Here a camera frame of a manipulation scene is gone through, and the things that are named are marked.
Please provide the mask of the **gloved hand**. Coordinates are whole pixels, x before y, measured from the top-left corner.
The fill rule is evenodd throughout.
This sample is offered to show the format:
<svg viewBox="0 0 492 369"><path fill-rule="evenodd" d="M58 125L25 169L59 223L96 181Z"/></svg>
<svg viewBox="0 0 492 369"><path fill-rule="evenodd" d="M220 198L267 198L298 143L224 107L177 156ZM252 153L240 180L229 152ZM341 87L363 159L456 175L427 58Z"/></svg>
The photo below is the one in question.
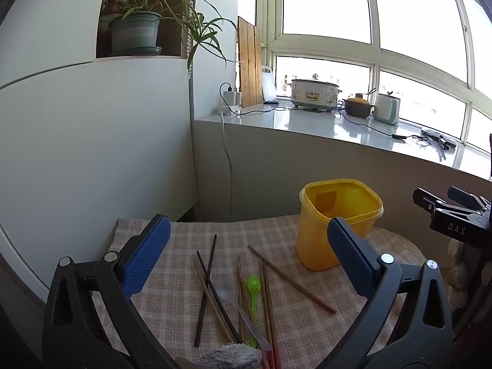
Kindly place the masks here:
<svg viewBox="0 0 492 369"><path fill-rule="evenodd" d="M448 301L451 311L464 308L468 300L467 286L474 274L479 250L451 239L448 254L453 260L448 275Z"/></svg>

